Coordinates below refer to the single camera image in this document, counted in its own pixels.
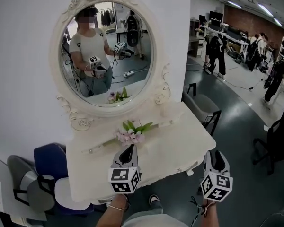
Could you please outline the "person's right forearm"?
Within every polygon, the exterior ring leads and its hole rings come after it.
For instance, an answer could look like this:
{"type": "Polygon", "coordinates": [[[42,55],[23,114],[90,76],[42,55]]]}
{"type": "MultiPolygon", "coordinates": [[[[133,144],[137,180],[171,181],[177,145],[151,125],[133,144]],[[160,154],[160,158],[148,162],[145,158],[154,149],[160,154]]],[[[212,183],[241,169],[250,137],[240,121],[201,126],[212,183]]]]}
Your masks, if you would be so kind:
{"type": "Polygon", "coordinates": [[[200,227],[219,227],[216,202],[203,199],[203,206],[207,212],[201,216],[200,227]]]}

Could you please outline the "black office chair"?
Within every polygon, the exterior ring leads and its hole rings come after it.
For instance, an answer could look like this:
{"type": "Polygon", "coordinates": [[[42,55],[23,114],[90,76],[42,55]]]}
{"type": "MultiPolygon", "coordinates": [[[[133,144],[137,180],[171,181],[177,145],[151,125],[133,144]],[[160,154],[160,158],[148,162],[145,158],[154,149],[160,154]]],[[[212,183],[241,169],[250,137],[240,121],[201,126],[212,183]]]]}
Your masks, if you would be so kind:
{"type": "Polygon", "coordinates": [[[266,141],[260,138],[253,140],[253,145],[260,143],[266,150],[266,154],[261,156],[259,159],[253,160],[253,165],[257,165],[265,158],[270,159],[270,169],[267,174],[271,175],[275,170],[275,163],[284,161],[284,111],[281,118],[275,121],[267,131],[266,141]]]}

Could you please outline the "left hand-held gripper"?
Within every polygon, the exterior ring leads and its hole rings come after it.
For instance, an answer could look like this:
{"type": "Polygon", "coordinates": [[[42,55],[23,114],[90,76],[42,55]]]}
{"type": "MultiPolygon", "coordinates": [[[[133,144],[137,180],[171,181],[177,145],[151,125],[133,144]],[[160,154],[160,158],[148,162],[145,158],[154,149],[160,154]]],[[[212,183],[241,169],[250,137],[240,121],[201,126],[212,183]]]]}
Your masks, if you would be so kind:
{"type": "Polygon", "coordinates": [[[122,147],[108,170],[108,182],[116,194],[132,194],[141,179],[137,146],[122,147]]]}

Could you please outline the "person's blue jeans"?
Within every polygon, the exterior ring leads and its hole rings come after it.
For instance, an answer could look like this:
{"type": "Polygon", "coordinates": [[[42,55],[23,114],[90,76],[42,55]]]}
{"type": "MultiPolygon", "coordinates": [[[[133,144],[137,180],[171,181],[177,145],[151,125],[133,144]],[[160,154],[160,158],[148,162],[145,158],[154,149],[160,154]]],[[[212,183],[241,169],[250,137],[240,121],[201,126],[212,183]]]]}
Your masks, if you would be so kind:
{"type": "Polygon", "coordinates": [[[152,215],[163,214],[163,206],[160,201],[153,201],[150,204],[150,212],[152,215]]]}

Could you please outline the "person's left forearm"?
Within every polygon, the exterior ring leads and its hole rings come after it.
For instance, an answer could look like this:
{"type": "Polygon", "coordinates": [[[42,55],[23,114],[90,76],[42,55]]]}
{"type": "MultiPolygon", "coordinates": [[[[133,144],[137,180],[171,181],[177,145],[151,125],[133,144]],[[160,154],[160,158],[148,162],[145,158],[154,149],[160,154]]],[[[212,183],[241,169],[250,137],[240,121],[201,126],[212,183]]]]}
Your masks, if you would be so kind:
{"type": "Polygon", "coordinates": [[[124,212],[127,209],[127,196],[117,194],[108,204],[107,210],[99,219],[95,227],[120,227],[122,225],[124,212]]]}

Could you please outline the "black computer monitor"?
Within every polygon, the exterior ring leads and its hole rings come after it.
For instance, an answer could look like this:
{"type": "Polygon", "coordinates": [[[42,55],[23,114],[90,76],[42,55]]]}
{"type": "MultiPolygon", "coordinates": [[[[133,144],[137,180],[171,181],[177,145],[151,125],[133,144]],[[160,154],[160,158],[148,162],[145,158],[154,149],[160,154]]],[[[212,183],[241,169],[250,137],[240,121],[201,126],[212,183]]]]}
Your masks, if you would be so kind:
{"type": "Polygon", "coordinates": [[[211,20],[211,19],[215,19],[215,20],[222,22],[223,21],[223,14],[219,13],[219,12],[215,12],[215,11],[210,11],[209,20],[211,20]]]}

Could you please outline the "white ornate dressing table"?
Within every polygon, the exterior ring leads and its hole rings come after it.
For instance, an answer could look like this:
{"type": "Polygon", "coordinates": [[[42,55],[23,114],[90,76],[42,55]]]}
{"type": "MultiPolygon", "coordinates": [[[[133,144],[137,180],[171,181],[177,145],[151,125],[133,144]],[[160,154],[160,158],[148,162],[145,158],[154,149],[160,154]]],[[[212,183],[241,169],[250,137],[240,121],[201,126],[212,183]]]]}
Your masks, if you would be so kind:
{"type": "MultiPolygon", "coordinates": [[[[138,165],[142,179],[138,186],[150,185],[167,177],[178,168],[201,164],[207,151],[216,147],[213,137],[183,102],[174,104],[172,114],[179,121],[170,126],[154,128],[145,134],[145,141],[138,144],[138,165]]],[[[113,196],[108,182],[108,170],[115,152],[82,154],[81,151],[115,139],[121,127],[101,125],[94,130],[75,131],[66,144],[67,168],[71,197],[74,201],[95,203],[113,196]]]]}

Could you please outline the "grey fabric chair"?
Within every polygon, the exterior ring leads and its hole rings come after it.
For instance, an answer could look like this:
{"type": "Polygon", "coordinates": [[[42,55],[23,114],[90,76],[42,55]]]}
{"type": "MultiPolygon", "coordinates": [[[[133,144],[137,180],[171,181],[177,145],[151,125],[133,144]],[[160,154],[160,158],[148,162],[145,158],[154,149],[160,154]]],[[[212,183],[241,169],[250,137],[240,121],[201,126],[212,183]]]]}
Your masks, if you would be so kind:
{"type": "Polygon", "coordinates": [[[184,85],[182,101],[197,117],[204,128],[211,128],[209,132],[213,136],[222,111],[207,96],[196,93],[196,83],[184,85]]]}
{"type": "Polygon", "coordinates": [[[29,206],[36,213],[50,211],[55,201],[49,193],[49,187],[40,187],[38,175],[31,164],[23,158],[11,155],[7,166],[13,182],[14,198],[29,206]]]}

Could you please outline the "pink flowers in white pot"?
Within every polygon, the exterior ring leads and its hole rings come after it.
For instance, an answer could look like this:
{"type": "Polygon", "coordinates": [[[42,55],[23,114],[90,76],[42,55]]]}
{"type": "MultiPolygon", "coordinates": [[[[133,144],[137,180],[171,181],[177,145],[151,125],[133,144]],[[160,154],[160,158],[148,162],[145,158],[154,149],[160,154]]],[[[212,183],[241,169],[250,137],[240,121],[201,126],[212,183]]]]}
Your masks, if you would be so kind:
{"type": "Polygon", "coordinates": [[[122,128],[116,131],[115,137],[122,146],[142,143],[145,140],[145,132],[152,125],[153,122],[141,124],[140,120],[126,120],[122,122],[122,128]]]}

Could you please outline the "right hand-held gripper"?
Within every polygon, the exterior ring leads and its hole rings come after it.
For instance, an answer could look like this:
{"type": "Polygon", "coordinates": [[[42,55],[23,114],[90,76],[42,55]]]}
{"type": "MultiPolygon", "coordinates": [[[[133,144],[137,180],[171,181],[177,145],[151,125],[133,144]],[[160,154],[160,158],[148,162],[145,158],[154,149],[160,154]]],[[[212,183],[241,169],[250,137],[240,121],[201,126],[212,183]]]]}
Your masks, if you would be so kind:
{"type": "Polygon", "coordinates": [[[211,151],[204,156],[204,173],[207,174],[201,181],[203,198],[215,202],[222,202],[232,191],[233,178],[222,174],[230,173],[230,165],[224,154],[216,151],[216,169],[213,165],[211,151]]]}

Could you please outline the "person's white t-shirt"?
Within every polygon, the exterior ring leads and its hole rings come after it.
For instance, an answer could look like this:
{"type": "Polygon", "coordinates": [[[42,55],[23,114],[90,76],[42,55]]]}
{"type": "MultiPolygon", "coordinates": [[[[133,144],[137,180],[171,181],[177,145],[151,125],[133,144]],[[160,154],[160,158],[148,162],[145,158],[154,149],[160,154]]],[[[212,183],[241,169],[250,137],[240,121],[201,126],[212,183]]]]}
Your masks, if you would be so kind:
{"type": "Polygon", "coordinates": [[[140,217],[127,220],[122,227],[189,227],[183,222],[167,215],[155,214],[144,215],[140,217]]]}

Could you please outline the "blue chair white seat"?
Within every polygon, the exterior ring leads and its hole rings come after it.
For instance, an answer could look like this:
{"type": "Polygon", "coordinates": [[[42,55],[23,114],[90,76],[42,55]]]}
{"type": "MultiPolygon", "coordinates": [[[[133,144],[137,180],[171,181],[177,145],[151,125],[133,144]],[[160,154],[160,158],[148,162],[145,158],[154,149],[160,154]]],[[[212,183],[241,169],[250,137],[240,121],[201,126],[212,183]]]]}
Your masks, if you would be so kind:
{"type": "Polygon", "coordinates": [[[71,197],[65,147],[51,143],[35,148],[34,161],[38,184],[53,197],[58,213],[84,216],[94,212],[89,201],[75,202],[71,197]]]}

